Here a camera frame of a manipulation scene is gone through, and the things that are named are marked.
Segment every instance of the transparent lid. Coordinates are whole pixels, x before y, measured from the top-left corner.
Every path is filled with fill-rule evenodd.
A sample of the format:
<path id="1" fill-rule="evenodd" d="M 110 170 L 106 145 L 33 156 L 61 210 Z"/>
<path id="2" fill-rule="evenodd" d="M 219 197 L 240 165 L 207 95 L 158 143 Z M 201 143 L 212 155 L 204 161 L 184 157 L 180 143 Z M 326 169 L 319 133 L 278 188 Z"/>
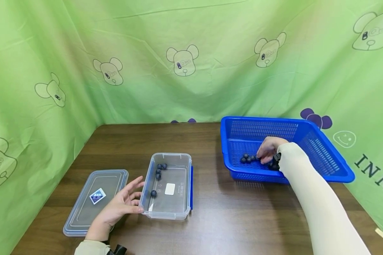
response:
<path id="1" fill-rule="evenodd" d="M 89 175 L 71 210 L 63 232 L 66 236 L 85 236 L 101 210 L 126 185 L 126 170 L 99 170 Z"/>

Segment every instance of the blue mesh basket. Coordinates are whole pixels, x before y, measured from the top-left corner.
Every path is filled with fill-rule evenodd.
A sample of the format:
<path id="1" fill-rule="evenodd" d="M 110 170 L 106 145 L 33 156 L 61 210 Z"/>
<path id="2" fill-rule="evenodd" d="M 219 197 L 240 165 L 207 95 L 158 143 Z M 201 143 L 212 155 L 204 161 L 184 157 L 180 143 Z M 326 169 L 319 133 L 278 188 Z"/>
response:
<path id="1" fill-rule="evenodd" d="M 224 164 L 234 180 L 289 183 L 280 171 L 271 171 L 259 161 L 240 163 L 244 153 L 256 155 L 267 136 L 297 143 L 307 153 L 313 167 L 327 182 L 352 182 L 355 174 L 334 145 L 307 120 L 224 117 L 221 120 L 221 147 Z"/>

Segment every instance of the wooden table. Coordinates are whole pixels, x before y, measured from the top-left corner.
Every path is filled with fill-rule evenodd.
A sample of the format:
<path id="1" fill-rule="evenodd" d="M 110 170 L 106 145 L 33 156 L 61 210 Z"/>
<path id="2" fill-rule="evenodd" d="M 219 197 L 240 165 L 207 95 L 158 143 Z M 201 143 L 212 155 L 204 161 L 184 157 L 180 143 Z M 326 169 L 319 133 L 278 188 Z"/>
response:
<path id="1" fill-rule="evenodd" d="M 127 169 L 131 181 L 146 175 L 154 153 L 175 152 L 192 156 L 194 210 L 185 222 L 130 215 L 113 230 L 113 249 L 121 244 L 136 255 L 311 255 L 307 222 L 291 188 L 232 180 L 219 130 L 218 123 L 101 126 L 12 254 L 73 254 L 83 237 L 66 237 L 62 228 L 88 175 Z M 372 255 L 383 255 L 383 239 L 368 214 L 344 185 L 331 186 Z"/>

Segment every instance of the white label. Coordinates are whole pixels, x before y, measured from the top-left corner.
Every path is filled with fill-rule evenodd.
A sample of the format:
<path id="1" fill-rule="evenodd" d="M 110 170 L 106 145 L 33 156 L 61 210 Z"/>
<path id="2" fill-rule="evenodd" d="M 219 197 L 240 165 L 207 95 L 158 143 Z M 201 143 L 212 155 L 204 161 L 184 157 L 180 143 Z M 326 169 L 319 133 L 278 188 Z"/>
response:
<path id="1" fill-rule="evenodd" d="M 174 195 L 174 188 L 175 187 L 176 187 L 176 185 L 174 183 L 168 183 L 166 185 L 165 195 L 173 196 Z"/>
<path id="2" fill-rule="evenodd" d="M 106 194 L 102 188 L 98 188 L 97 191 L 95 191 L 94 193 L 92 193 L 92 195 L 89 196 L 90 200 L 92 201 L 92 204 L 98 203 L 104 197 L 106 197 Z"/>

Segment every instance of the beige arm sleeve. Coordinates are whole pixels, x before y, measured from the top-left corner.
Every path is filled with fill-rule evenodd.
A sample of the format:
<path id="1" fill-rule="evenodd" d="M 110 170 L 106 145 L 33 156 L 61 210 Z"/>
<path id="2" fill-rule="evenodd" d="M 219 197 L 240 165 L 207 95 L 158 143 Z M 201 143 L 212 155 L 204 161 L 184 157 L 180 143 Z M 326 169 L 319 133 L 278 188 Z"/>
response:
<path id="1" fill-rule="evenodd" d="M 74 255 L 107 255 L 111 247 L 98 241 L 84 240 L 75 249 Z"/>
<path id="2" fill-rule="evenodd" d="M 280 145 L 280 171 L 304 210 L 314 255 L 370 255 L 328 183 L 295 143 Z"/>

